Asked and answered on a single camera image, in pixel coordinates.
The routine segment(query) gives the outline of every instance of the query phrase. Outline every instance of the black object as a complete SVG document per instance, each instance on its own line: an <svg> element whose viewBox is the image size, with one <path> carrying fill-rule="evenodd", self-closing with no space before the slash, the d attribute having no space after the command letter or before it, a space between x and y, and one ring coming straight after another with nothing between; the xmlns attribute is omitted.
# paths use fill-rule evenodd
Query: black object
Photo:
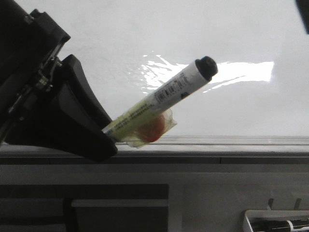
<svg viewBox="0 0 309 232"><path fill-rule="evenodd" d="M309 34L309 1L308 0L296 0L298 10L306 28L307 34Z"/></svg>
<svg viewBox="0 0 309 232"><path fill-rule="evenodd" d="M116 154L101 132L111 122L47 14L0 0L0 142L54 148L102 161Z"/></svg>
<svg viewBox="0 0 309 232"><path fill-rule="evenodd" d="M257 221L251 224L254 232L295 232L309 230L309 219L285 221Z"/></svg>

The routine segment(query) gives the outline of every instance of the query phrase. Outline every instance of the black cap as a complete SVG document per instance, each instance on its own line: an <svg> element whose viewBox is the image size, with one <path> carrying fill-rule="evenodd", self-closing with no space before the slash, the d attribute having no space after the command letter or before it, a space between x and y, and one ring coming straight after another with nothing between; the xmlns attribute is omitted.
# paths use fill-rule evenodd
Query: black cap
<svg viewBox="0 0 309 232"><path fill-rule="evenodd" d="M197 69L201 75L208 81L218 73L218 67L216 62L210 57L204 57L195 61Z"/></svg>

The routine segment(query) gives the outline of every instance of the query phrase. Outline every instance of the black pen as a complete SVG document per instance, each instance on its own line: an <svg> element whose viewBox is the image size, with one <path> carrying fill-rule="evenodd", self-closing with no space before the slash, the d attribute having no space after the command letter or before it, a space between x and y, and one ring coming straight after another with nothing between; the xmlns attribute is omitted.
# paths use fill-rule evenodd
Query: black pen
<svg viewBox="0 0 309 232"><path fill-rule="evenodd" d="M309 231L309 218L285 221L257 221L251 224L254 232L302 232Z"/></svg>

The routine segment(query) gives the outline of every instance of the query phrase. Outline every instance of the white wall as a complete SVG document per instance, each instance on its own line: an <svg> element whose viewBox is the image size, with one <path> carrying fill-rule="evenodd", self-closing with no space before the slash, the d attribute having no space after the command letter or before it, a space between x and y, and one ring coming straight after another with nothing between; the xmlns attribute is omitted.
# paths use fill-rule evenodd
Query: white wall
<svg viewBox="0 0 309 232"><path fill-rule="evenodd" d="M173 108L168 135L309 135L309 35L292 0L16 1L72 36L61 58L82 61L112 118L208 55L219 74Z"/></svg>

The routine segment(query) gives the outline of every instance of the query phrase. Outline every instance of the barcode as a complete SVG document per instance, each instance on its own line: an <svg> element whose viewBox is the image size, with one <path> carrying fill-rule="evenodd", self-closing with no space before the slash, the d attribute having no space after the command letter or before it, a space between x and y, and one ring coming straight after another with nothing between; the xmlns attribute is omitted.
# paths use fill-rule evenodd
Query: barcode
<svg viewBox="0 0 309 232"><path fill-rule="evenodd" d="M162 103L183 90L188 84L190 84L190 82L182 72L178 78L167 83L162 89L158 90L154 96L159 103Z"/></svg>

